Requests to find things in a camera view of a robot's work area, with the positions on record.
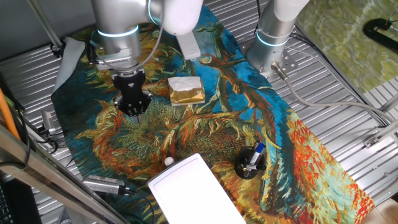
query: tablecloth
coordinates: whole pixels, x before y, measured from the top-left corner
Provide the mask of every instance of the tablecloth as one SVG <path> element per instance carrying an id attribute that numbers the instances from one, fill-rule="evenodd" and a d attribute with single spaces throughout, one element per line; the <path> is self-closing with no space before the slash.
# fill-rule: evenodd
<path id="1" fill-rule="evenodd" d="M 73 37 L 87 41 L 94 29 Z M 247 63 L 207 7 L 193 32 L 201 50 L 196 61 L 185 61 L 175 37 L 164 34 L 145 64 L 143 89 L 154 100 L 140 123 L 113 106 L 119 92 L 109 71 L 95 69 L 82 55 L 52 96 L 81 174 L 122 179 L 148 196 L 157 223 L 165 223 L 146 182 L 165 169 L 166 157 L 179 161 L 200 153 L 247 223 L 360 223 L 374 207 L 372 199 Z M 158 36 L 157 26 L 140 25 L 141 60 Z M 206 103 L 172 107 L 167 79 L 174 76 L 201 77 Z M 240 179 L 233 168 L 236 155 L 256 140 L 266 145 L 267 169 L 252 180 Z M 151 219 L 139 197 L 107 201 L 132 223 Z"/>

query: metal grating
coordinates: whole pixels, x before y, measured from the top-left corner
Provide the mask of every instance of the metal grating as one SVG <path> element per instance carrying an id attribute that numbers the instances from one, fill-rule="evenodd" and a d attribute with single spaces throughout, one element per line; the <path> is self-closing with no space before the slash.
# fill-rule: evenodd
<path id="1" fill-rule="evenodd" d="M 268 1 L 260 2 L 264 8 Z M 247 50 L 255 37 L 254 29 L 258 21 L 256 0 L 205 0 L 205 4 L 235 36 L 242 50 Z M 304 43 L 291 39 L 288 45 L 305 49 L 321 60 Z M 288 51 L 298 63 L 298 70 L 290 73 L 289 78 L 300 96 L 319 103 L 357 101 L 346 89 L 348 84 L 344 83 L 344 79 L 336 77 L 334 70 L 330 73 L 313 58 Z M 25 106 L 27 119 L 36 127 L 41 126 L 40 112 L 45 110 L 51 111 L 57 129 L 61 131 L 50 98 L 59 66 L 60 59 L 52 55 L 49 46 L 0 63 L 0 72 L 16 98 Z M 376 203 L 381 203 L 398 191 L 395 182 L 398 177 L 398 146 L 391 138 L 387 138 L 380 145 L 365 148 L 363 141 L 380 130 L 379 123 L 366 110 L 352 106 L 310 108 L 299 104 L 279 77 L 270 76 L 268 80 Z M 54 156 L 63 165 L 72 159 L 67 148 L 60 148 Z M 68 165 L 68 169 L 81 178 L 74 161 Z M 62 205 L 36 189 L 33 191 L 42 223 L 55 223 L 61 214 Z"/>
<path id="2" fill-rule="evenodd" d="M 373 104 L 373 106 L 380 108 L 396 94 L 398 94 L 398 78 L 393 78 L 392 80 L 379 85 L 364 95 Z M 398 119 L 398 106 L 391 109 L 388 114 L 394 119 Z"/>

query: black clamp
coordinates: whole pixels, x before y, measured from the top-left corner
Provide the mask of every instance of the black clamp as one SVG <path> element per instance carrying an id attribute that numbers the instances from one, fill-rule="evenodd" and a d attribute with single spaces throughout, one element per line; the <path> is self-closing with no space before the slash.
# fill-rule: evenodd
<path id="1" fill-rule="evenodd" d="M 67 46 L 67 44 L 61 40 L 62 43 L 62 47 L 59 49 L 55 49 L 54 48 L 54 44 L 50 45 L 50 49 L 52 51 L 52 53 L 54 54 L 54 56 L 56 56 L 57 58 L 62 57 L 63 56 L 63 51 L 65 50 L 65 47 Z"/>
<path id="2" fill-rule="evenodd" d="M 154 98 L 149 91 L 143 91 L 145 82 L 144 69 L 132 75 L 113 75 L 113 85 L 121 91 L 116 97 L 114 106 L 128 116 L 138 116 L 148 109 Z"/>
<path id="3" fill-rule="evenodd" d="M 248 169 L 249 161 L 254 151 L 253 147 L 245 147 L 239 151 L 238 158 L 235 162 L 235 172 L 238 177 L 250 180 L 255 178 L 260 170 L 266 169 L 264 155 L 261 155 L 259 162 L 255 166 L 256 169 Z"/>

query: gray cable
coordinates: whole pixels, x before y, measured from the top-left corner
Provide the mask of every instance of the gray cable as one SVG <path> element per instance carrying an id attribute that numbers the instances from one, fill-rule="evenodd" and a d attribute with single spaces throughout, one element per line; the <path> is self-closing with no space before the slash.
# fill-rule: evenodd
<path id="1" fill-rule="evenodd" d="M 308 56 L 314 58 L 317 62 L 321 63 L 331 74 L 333 74 L 333 73 L 329 70 L 329 68 L 328 68 L 322 61 L 320 61 L 319 59 L 317 59 L 316 57 L 314 57 L 312 54 L 309 54 L 309 53 L 307 53 L 307 52 L 304 52 L 303 50 L 297 50 L 297 48 L 296 48 L 296 49 L 293 49 L 293 48 L 291 48 L 292 46 L 286 46 L 286 47 L 287 47 L 288 49 L 290 49 L 290 50 L 294 50 L 294 51 L 296 51 L 296 52 L 303 53 L 303 54 L 305 54 L 305 55 L 308 55 Z M 385 117 L 386 119 L 388 119 L 388 120 L 389 120 L 390 122 L 392 122 L 392 123 L 394 122 L 394 119 L 392 119 L 392 118 L 391 118 L 388 114 L 386 114 L 385 112 L 383 112 L 383 111 L 381 111 L 381 110 L 379 110 L 379 109 L 377 109 L 377 108 L 374 108 L 374 107 L 372 107 L 372 106 L 369 106 L 369 105 L 367 105 L 367 104 L 364 104 L 364 103 L 357 103 L 357 102 L 336 102 L 336 103 L 318 104 L 318 103 L 310 103 L 310 102 L 307 102 L 307 101 L 305 101 L 303 98 L 301 98 L 301 97 L 298 96 L 298 94 L 294 91 L 292 85 L 290 84 L 290 82 L 289 82 L 288 80 L 286 80 L 285 82 L 286 82 L 287 86 L 289 87 L 289 89 L 291 90 L 291 92 L 293 93 L 293 95 L 295 95 L 296 98 L 297 98 L 300 102 L 302 102 L 303 104 L 305 104 L 305 105 L 308 105 L 308 106 L 314 106 L 314 105 L 315 105 L 314 107 L 339 106 L 339 105 L 359 106 L 359 107 L 362 107 L 362 108 L 369 109 L 369 110 L 375 112 L 376 114 Z"/>
<path id="2" fill-rule="evenodd" d="M 376 109 L 372 106 L 363 104 L 363 103 L 357 103 L 357 102 L 336 102 L 336 103 L 310 103 L 308 101 L 305 101 L 303 98 L 301 98 L 296 91 L 293 89 L 292 84 L 290 84 L 289 79 L 285 80 L 287 87 L 291 90 L 293 95 L 303 104 L 308 105 L 308 106 L 314 106 L 314 107 L 329 107 L 329 106 L 342 106 L 342 105 L 350 105 L 350 106 L 359 106 L 371 111 L 374 111 L 375 113 L 385 117 L 387 120 L 389 120 L 391 123 L 394 122 L 394 119 L 392 119 L 390 116 L 388 116 L 385 112 Z"/>

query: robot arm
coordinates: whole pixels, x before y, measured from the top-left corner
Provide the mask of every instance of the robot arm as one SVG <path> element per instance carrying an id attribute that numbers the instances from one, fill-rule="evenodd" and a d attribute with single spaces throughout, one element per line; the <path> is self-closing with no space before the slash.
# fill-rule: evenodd
<path id="1" fill-rule="evenodd" d="M 105 56 L 91 60 L 98 70 L 111 69 L 114 86 L 121 90 L 115 107 L 129 116 L 145 112 L 152 96 L 142 92 L 143 68 L 136 68 L 141 54 L 139 24 L 152 22 L 173 35 L 184 35 L 196 26 L 203 0 L 91 0 Z"/>

